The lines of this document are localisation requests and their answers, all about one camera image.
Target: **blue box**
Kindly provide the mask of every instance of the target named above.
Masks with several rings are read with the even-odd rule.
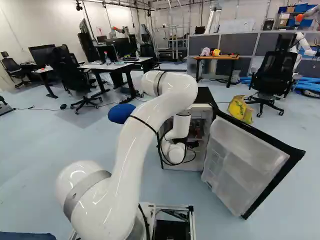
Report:
[[[294,18],[289,18],[288,22],[286,23],[287,27],[293,27],[296,25],[296,20]]]
[[[287,7],[281,6],[281,7],[279,7],[278,14],[285,13],[286,11],[287,11]]]
[[[308,3],[296,5],[294,8],[295,13],[304,13],[307,11]]]
[[[310,27],[313,21],[313,19],[303,19],[300,23],[300,27]]]
[[[311,5],[308,5],[306,6],[306,10],[310,10],[310,9],[313,9],[314,7],[318,6],[317,4],[311,4]]]

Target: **black-framed panel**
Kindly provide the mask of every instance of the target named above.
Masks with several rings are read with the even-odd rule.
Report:
[[[220,40],[221,53],[237,53],[240,56],[252,56],[258,33],[222,34]]]
[[[298,67],[297,72],[308,78],[320,78],[320,62],[312,60],[302,60]]]
[[[189,37],[188,55],[197,56],[201,54],[203,48],[218,48],[219,35],[202,35]]]
[[[266,52],[274,51],[279,34],[292,35],[292,32],[262,32],[256,47],[255,56],[264,56]]]
[[[234,70],[241,70],[240,77],[246,77],[250,67],[251,57],[240,57],[239,60],[218,60],[216,62],[215,74],[229,76],[231,61],[235,61]]]

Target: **white humanoid robot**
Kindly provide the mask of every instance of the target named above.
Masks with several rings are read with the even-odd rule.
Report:
[[[310,47],[308,41],[305,39],[305,36],[301,33],[301,32],[297,32],[296,33],[296,40],[299,41],[299,44],[300,46],[304,49],[304,54],[307,55],[307,56],[315,56],[317,51],[314,51],[312,50],[312,48]],[[292,53],[298,53],[298,50],[297,50],[297,47],[296,45],[294,45],[291,49],[290,49],[290,52]],[[302,55],[301,54],[298,54],[298,56],[296,57],[296,61],[295,61],[295,64],[294,64],[294,67],[293,67],[293,72],[295,73],[296,72],[296,69],[299,65],[299,63],[301,62],[302,60]]]
[[[112,174],[93,161],[79,161],[63,169],[56,181],[58,201],[82,240],[150,240],[150,235],[132,237],[140,214],[143,165],[152,139],[171,116],[173,128],[163,138],[162,150],[172,164],[184,160],[185,145],[168,141],[188,135],[196,80],[182,73],[149,71],[142,87],[158,97],[138,106],[123,125]]]

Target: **silver ring band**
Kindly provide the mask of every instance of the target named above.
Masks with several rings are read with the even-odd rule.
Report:
[[[111,173],[105,170],[96,171],[78,182],[68,193],[64,200],[64,215],[71,221],[71,215],[81,197],[98,182],[111,177]]]

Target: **trash can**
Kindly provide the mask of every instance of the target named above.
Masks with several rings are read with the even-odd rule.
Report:
[[[237,82],[239,82],[240,73],[241,73],[241,70],[233,70],[232,71],[231,83],[236,84]]]

